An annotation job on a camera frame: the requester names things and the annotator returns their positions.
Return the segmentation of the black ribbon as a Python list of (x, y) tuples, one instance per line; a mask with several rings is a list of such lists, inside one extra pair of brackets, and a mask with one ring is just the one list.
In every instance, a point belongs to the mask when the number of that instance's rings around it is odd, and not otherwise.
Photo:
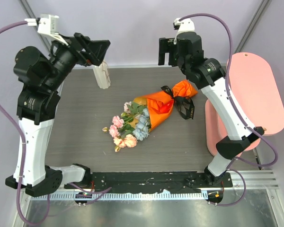
[(176, 109), (183, 119), (187, 120), (194, 118), (195, 105), (190, 97), (174, 96), (172, 89), (168, 86), (162, 86), (161, 90), (172, 98), (173, 104), (176, 105)]

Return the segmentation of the orange wrapping paper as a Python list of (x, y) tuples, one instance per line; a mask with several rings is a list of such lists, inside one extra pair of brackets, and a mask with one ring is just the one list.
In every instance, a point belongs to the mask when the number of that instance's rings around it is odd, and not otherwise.
[[(188, 80), (178, 82), (173, 88), (170, 89), (172, 89), (174, 96), (188, 96), (191, 99), (198, 93), (198, 91), (193, 88)], [(147, 99), (147, 108), (149, 110), (151, 120), (151, 130), (154, 130), (157, 126), (169, 118), (173, 109), (176, 109), (176, 105), (173, 104), (172, 98), (162, 90), (136, 98)]]

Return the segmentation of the artificial flower bunch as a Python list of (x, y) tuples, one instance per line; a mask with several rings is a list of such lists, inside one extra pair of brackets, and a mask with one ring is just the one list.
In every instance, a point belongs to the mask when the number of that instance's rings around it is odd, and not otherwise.
[(115, 152), (123, 148), (134, 148), (139, 141), (148, 138), (151, 131), (150, 113), (146, 98), (136, 98), (124, 103), (120, 115), (112, 118), (111, 125), (104, 127), (103, 132), (113, 138)]

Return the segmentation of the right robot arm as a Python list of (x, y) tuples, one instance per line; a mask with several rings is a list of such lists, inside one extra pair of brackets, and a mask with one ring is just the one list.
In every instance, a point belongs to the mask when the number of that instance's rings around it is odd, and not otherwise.
[(159, 39), (158, 64), (165, 64), (165, 54), (169, 54), (168, 64), (179, 67), (186, 78), (208, 98), (222, 119), (227, 136), (216, 144), (217, 154), (204, 170), (204, 181), (214, 187), (222, 180), (231, 161), (251, 143), (255, 142), (264, 129), (245, 126), (231, 105), (229, 86), (225, 84), (226, 73), (214, 58), (204, 57), (202, 39), (195, 32), (184, 32), (176, 38)]

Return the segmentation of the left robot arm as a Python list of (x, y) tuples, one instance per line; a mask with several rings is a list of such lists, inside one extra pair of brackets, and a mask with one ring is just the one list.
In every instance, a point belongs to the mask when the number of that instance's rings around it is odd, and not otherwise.
[(33, 46), (16, 54), (13, 71), (23, 83), (17, 105), (17, 126), (21, 135), (17, 167), (6, 179), (7, 186), (24, 189), (32, 197), (54, 193), (70, 183), (82, 189), (90, 186), (89, 167), (80, 164), (47, 166), (45, 155), (61, 98), (58, 88), (75, 65), (99, 66), (109, 46), (109, 40), (93, 41), (75, 33), (61, 41), (52, 41), (48, 57)]

